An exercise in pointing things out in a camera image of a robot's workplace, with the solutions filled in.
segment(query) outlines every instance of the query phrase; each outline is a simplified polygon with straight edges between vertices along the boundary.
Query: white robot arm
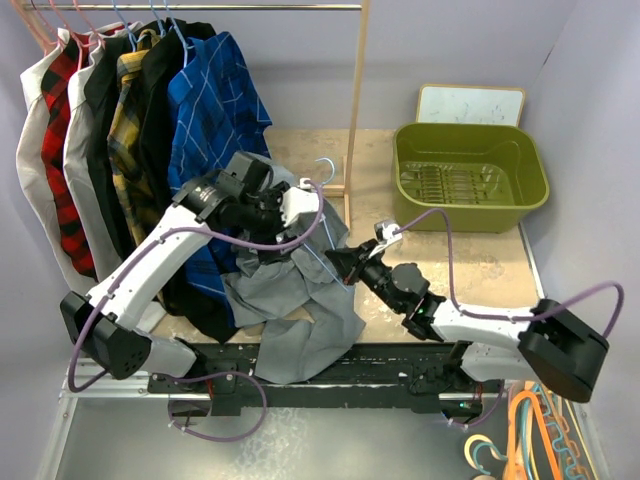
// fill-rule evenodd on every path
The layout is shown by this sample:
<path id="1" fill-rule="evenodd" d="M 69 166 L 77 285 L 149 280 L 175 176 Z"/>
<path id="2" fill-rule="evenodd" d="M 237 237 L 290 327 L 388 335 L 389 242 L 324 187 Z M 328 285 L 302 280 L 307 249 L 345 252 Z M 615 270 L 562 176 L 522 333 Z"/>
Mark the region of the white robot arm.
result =
<path id="1" fill-rule="evenodd" d="M 319 211 L 316 193 L 287 184 L 263 188 L 265 181 L 270 183 L 269 172 L 257 157 L 238 153 L 224 171 L 213 172 L 215 180 L 205 176 L 185 184 L 155 230 L 109 279 L 86 297 L 71 292 L 62 301 L 72 341 L 78 341 L 81 331 L 83 336 L 90 332 L 80 342 L 82 350 L 116 379 L 137 370 L 174 378 L 202 374 L 198 363 L 204 362 L 198 362 L 190 345 L 153 336 L 138 328 L 139 321 L 176 270 L 210 241 L 208 233 L 239 227 L 278 250 L 277 239 L 287 226 L 302 213 Z M 176 229 L 179 234 L 167 235 Z M 362 281 L 394 312 L 405 315 L 402 324 L 412 335 L 456 342 L 448 365 L 452 375 L 472 382 L 541 381 L 569 400 L 590 399 L 609 347 L 601 335 L 568 310 L 547 315 L 543 322 L 527 321 L 558 305 L 548 299 L 510 310 L 461 307 L 455 298 L 434 295 L 416 264 L 391 268 L 382 263 L 385 249 L 402 239 L 399 230 L 383 222 L 376 225 L 377 239 L 325 253 L 344 283 Z M 478 320 L 464 310 L 517 321 Z"/>

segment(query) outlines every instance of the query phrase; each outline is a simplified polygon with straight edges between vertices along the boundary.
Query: white wall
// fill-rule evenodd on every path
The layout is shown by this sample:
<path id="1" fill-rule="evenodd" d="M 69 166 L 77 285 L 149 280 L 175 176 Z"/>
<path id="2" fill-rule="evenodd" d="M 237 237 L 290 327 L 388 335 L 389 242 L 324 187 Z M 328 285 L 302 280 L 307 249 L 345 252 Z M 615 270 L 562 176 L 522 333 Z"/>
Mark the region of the white wall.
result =
<path id="1" fill-rule="evenodd" d="M 576 0 L 371 3 L 360 126 L 397 128 L 415 120 L 418 90 L 425 83 L 530 88 Z M 124 12 L 124 16 L 128 21 L 153 19 L 150 13 Z M 73 26 L 86 29 L 75 12 L 66 17 Z M 276 125 L 349 126 L 357 12 L 181 12 L 180 17 L 209 21 L 218 31 L 233 33 Z M 49 18 L 60 24 L 55 16 Z M 91 18 L 96 25 L 118 20 L 113 12 Z"/>
<path id="2" fill-rule="evenodd" d="M 627 298 L 591 409 L 614 478 L 638 477 L 640 4 L 579 2 L 530 95 L 524 128 L 551 184 L 527 221 L 545 289 L 563 299 L 615 279 Z M 614 295 L 576 306 L 602 331 Z"/>

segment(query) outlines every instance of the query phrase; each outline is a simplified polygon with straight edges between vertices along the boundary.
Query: blue plaid shirt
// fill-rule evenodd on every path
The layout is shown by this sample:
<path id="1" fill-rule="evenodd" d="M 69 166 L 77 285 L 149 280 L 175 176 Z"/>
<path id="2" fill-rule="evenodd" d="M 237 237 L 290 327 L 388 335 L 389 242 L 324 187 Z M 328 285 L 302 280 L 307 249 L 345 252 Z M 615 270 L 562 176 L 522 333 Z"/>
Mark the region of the blue plaid shirt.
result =
<path id="1" fill-rule="evenodd" d="M 271 119 L 231 34 L 188 41 L 195 56 L 169 83 L 176 127 L 168 171 L 173 194 L 191 178 L 225 168 L 238 150 L 269 156 L 263 133 Z M 228 271 L 237 271 L 230 247 L 213 240 L 185 263 L 187 281 L 225 303 L 216 260 Z"/>

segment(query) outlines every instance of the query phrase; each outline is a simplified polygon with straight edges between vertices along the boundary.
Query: yellow plaid shirt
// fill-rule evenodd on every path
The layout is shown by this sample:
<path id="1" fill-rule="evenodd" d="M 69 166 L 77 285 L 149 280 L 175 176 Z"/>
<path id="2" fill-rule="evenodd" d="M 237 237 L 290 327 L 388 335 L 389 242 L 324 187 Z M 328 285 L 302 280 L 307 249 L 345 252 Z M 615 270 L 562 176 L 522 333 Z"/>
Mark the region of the yellow plaid shirt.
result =
<path id="1" fill-rule="evenodd" d="M 120 97 L 107 137 L 113 184 L 136 246 L 162 217 L 147 175 L 138 162 L 140 124 L 146 111 L 146 106 L 140 101 L 142 84 L 139 76 L 142 59 L 159 40 L 153 30 L 144 30 L 140 33 L 137 51 L 118 58 Z"/>

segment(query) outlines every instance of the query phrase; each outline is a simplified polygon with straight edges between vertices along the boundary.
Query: orange hanger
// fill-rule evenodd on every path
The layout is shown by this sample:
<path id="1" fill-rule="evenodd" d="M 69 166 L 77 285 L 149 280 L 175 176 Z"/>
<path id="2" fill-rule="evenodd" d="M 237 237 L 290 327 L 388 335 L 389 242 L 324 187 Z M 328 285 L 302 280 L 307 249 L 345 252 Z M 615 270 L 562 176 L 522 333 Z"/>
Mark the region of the orange hanger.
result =
<path id="1" fill-rule="evenodd" d="M 78 0 L 73 0 L 73 6 L 75 7 L 76 12 L 78 12 L 78 15 L 80 15 L 82 17 L 82 19 L 85 21 L 85 23 L 87 25 L 89 25 L 89 28 L 91 29 L 93 34 L 96 36 L 97 42 L 102 46 L 102 48 L 104 48 L 104 45 L 105 45 L 104 38 L 102 38 L 102 36 L 98 33 L 98 31 L 93 26 L 93 24 L 89 21 L 89 19 L 84 14 L 84 12 L 82 10 L 80 10 L 80 5 L 78 5 Z"/>
<path id="2" fill-rule="evenodd" d="M 540 429 L 540 436 L 542 437 L 542 443 L 544 444 L 544 449 L 547 453 L 547 459 L 549 460 L 549 466 L 551 467 L 551 472 L 553 473 L 554 480 L 562 480 L 562 474 L 560 469 L 558 468 L 558 463 L 556 462 L 556 456 L 553 451 L 553 446 L 551 445 L 551 439 L 549 438 L 549 432 L 547 431 L 547 426 L 544 421 L 544 416 L 542 415 L 542 410 L 540 409 L 540 403 L 538 402 L 538 398 L 530 391 L 524 390 L 518 393 L 513 402 L 509 406 L 509 426 L 513 426 L 516 424 L 516 413 L 518 411 L 518 405 L 524 399 L 531 400 L 531 407 L 533 408 L 533 413 L 536 418 L 536 422 L 538 423 L 538 428 Z M 522 465 L 516 465 L 516 433 L 514 428 L 509 428 L 509 440 L 507 442 L 507 468 L 505 470 L 505 478 L 512 479 L 516 478 L 516 474 L 523 475 L 522 478 L 526 478 L 526 472 Z"/>

